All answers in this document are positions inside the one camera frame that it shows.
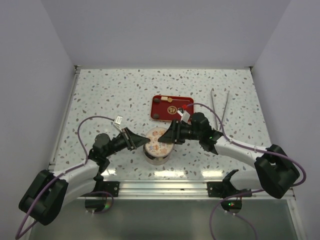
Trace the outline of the round silver tin lid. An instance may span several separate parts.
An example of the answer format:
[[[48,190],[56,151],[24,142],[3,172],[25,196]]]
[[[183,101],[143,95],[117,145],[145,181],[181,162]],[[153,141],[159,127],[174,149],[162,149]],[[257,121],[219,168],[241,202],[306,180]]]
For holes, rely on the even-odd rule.
[[[174,149],[173,143],[161,143],[158,142],[158,138],[161,137],[167,130],[164,127],[154,127],[146,133],[146,137],[150,139],[150,142],[145,144],[143,148],[155,153],[157,156],[168,154]]]

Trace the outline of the round silver tin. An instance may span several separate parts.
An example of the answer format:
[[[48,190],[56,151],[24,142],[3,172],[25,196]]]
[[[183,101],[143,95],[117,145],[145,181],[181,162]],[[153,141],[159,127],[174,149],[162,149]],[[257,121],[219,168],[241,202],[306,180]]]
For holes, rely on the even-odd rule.
[[[145,160],[154,166],[160,166],[165,164],[171,155],[171,152],[166,153],[166,154],[162,154],[161,156],[157,156],[156,153],[152,153],[150,151],[148,151],[146,148],[143,149],[143,153],[145,156]]]

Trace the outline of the metal tongs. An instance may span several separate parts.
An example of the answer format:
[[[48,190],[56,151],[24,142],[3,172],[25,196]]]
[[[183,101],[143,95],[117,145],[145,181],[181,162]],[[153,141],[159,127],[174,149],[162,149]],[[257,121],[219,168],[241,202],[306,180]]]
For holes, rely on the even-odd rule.
[[[225,95],[219,95],[214,88],[210,90],[210,100],[212,104],[212,110],[214,111],[215,129],[221,130],[226,111],[229,103],[230,91],[226,91]]]

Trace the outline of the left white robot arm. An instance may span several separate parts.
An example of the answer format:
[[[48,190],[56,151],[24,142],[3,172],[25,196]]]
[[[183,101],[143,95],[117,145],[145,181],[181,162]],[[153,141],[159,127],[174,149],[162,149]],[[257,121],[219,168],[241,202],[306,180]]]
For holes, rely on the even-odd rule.
[[[86,162],[58,172],[40,171],[18,208],[42,225],[50,224],[62,207],[76,198],[88,193],[95,197],[103,193],[101,173],[110,164],[109,156],[124,149],[135,150],[149,142],[149,138],[137,135],[127,127],[114,138],[106,133],[98,134]]]

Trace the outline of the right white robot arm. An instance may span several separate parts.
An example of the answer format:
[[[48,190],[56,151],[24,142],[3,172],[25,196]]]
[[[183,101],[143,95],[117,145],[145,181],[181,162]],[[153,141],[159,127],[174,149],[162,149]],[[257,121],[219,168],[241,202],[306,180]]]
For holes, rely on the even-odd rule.
[[[201,112],[191,116],[191,122],[173,120],[167,131],[158,139],[160,143],[182,145],[187,140],[198,141],[207,152],[230,157],[254,170],[240,174],[235,169],[222,180],[222,198],[235,196],[246,190],[263,190],[280,199],[300,177],[298,169],[288,159],[283,149],[275,144],[263,148],[232,140],[211,127]]]

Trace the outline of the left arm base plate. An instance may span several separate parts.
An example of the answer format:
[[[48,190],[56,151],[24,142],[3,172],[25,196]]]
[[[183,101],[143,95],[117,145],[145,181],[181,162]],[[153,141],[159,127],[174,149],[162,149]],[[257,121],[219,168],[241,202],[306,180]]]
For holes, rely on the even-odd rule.
[[[114,198],[119,196],[120,182],[119,181],[103,181],[101,190],[110,193]]]

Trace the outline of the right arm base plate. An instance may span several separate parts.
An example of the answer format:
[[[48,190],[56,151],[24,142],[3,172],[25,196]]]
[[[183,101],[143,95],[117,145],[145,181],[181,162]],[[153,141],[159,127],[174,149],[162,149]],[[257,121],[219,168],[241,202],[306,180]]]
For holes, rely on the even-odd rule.
[[[209,181],[206,183],[207,194],[210,198],[230,197],[237,194],[244,194],[244,197],[251,197],[252,192],[250,189],[238,190],[231,183],[224,183],[222,181]]]

